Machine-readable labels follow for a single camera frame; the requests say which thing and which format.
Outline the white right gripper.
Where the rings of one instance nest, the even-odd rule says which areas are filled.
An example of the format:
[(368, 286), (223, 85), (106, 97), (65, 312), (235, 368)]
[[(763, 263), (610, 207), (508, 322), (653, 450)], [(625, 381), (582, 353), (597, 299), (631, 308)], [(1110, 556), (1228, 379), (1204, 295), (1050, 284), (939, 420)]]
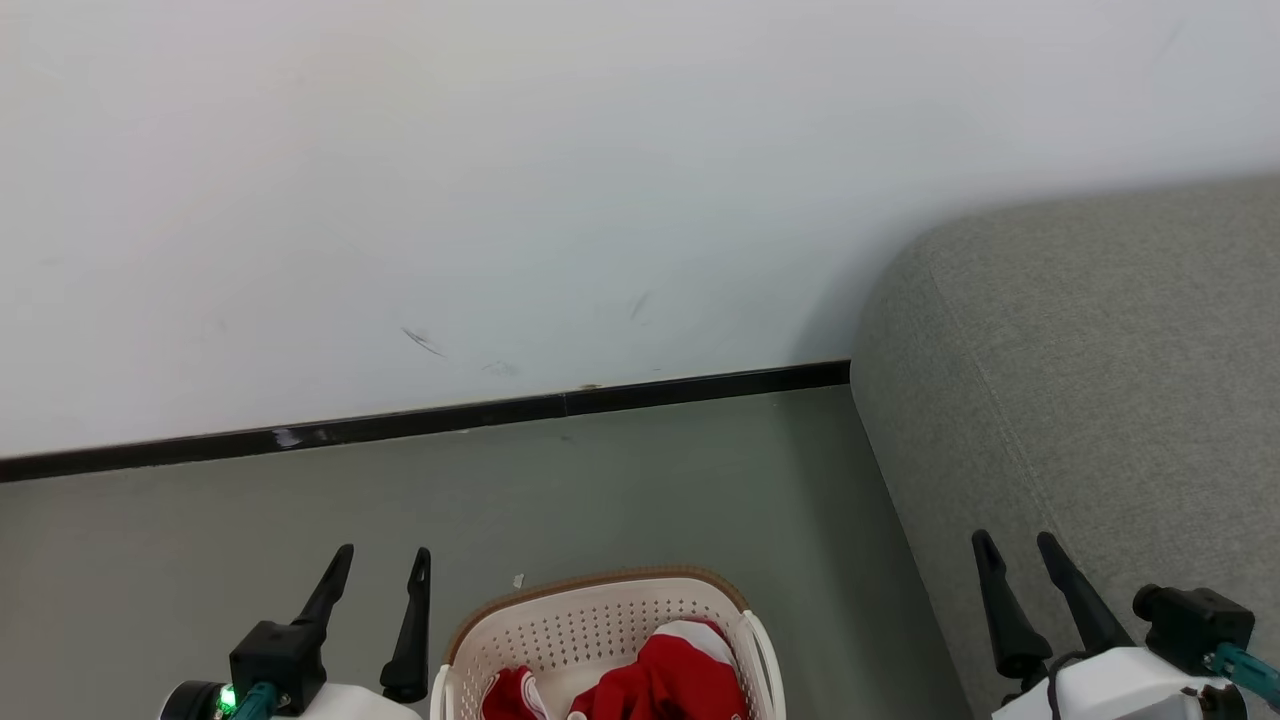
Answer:
[(1047, 678), (1050, 643), (1038, 633), (1007, 580), (1007, 566), (987, 530), (972, 534), (989, 644), (998, 675), (1034, 685), (996, 710), (992, 719), (1244, 719), (1245, 698), (1221, 676), (1184, 673), (1137, 647), (1110, 606), (1043, 530), (1037, 548), (1052, 584), (1065, 598), (1083, 651)]

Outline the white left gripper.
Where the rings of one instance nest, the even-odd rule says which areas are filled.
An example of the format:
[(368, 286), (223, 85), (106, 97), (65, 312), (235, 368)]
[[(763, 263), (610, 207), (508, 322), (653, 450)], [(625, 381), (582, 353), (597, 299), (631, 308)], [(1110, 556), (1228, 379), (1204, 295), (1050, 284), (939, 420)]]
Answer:
[[(296, 616), (297, 626), (326, 629), (332, 611), (346, 592), (355, 546), (342, 544)], [(429, 548), (416, 551), (406, 583), (408, 603), (390, 660), (379, 682), (383, 697), (358, 685), (325, 684), (298, 719), (419, 719), (410, 706), (428, 697), (428, 646), (433, 559)], [(232, 687), (215, 682), (183, 682), (166, 697), (160, 719), (285, 719), (230, 702)]]

